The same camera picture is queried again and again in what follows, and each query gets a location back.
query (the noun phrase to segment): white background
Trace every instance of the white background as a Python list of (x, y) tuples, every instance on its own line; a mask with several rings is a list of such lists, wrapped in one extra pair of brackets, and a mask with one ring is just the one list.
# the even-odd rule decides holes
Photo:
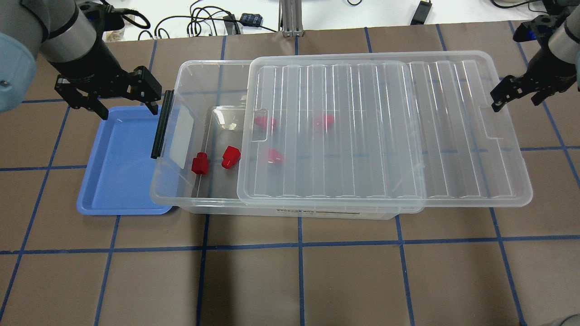
[[(189, 15), (193, 0), (108, 0), (116, 8), (132, 8), (143, 13), (155, 25), (164, 17)], [(499, 4), (512, 3), (497, 0)], [(539, 13), (530, 12), (526, 5), (513, 9), (494, 7), (489, 0), (432, 0), (433, 6), (426, 24), (468, 23), (474, 21), (531, 20)], [(356, 7), (346, 0), (303, 0), (302, 16), (305, 30), (330, 30), (342, 28), (404, 26), (409, 25), (419, 0), (362, 0)], [(235, 14), (258, 13), (264, 18), (263, 25), (277, 30), (278, 0), (202, 0), (196, 6), (214, 5)], [(532, 9), (543, 10), (541, 2), (532, 3)], [(172, 38), (186, 37), (188, 19), (175, 18), (161, 24)], [(203, 24), (205, 35), (209, 29)], [(216, 21), (218, 34), (223, 35), (223, 22)], [(125, 30), (124, 40), (135, 40), (141, 32), (136, 27)], [(258, 28), (244, 27), (243, 33), (267, 32)]]

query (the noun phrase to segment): blue tray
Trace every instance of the blue tray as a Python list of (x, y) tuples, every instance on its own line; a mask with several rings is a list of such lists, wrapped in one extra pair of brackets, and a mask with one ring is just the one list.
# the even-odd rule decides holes
[(113, 107), (101, 121), (78, 195), (85, 215), (157, 215), (171, 206), (155, 204), (149, 188), (150, 157), (158, 115), (145, 106)]

